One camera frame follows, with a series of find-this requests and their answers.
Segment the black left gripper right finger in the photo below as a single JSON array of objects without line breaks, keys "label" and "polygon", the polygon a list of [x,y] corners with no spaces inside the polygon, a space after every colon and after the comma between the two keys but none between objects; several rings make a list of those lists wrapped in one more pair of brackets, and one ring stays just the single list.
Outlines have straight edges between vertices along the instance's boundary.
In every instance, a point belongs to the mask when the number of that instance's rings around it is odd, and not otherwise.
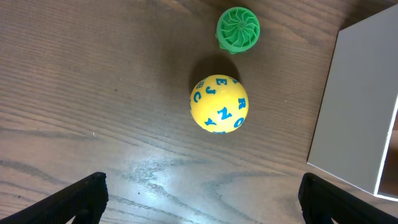
[{"label": "black left gripper right finger", "polygon": [[303,175],[298,200],[306,224],[397,224],[396,217],[309,172]]}]

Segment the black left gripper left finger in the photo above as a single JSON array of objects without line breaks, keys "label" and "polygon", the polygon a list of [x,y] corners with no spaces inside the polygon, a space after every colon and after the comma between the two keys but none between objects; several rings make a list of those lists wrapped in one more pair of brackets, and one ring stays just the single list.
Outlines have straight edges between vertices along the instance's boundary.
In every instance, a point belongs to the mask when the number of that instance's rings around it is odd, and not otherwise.
[{"label": "black left gripper left finger", "polygon": [[1,224],[100,222],[109,200],[106,174],[95,172],[1,220]]}]

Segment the white cardboard box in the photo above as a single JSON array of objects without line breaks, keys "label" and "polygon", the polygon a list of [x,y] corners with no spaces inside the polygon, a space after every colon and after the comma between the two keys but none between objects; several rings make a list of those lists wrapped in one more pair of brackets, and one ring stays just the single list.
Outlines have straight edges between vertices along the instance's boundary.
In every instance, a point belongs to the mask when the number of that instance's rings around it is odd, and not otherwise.
[{"label": "white cardboard box", "polygon": [[396,6],[338,32],[307,162],[397,200]]}]

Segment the yellow ball with blue letters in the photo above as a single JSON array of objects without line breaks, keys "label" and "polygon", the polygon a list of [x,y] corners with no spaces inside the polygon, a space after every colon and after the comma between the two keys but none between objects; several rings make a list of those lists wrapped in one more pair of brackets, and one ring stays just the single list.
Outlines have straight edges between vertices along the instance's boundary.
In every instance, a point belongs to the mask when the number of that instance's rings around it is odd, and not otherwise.
[{"label": "yellow ball with blue letters", "polygon": [[200,80],[190,94],[190,112],[201,128],[226,134],[240,128],[249,111],[246,90],[237,79],[210,75]]}]

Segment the green plastic turbine wheel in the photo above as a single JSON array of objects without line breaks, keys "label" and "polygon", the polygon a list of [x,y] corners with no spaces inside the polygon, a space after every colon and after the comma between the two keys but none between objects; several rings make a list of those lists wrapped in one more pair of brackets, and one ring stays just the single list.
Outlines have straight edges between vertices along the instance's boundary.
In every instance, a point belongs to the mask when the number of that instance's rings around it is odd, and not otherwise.
[{"label": "green plastic turbine wheel", "polygon": [[230,54],[249,50],[256,44],[259,35],[259,20],[245,7],[232,7],[222,13],[215,33],[220,48]]}]

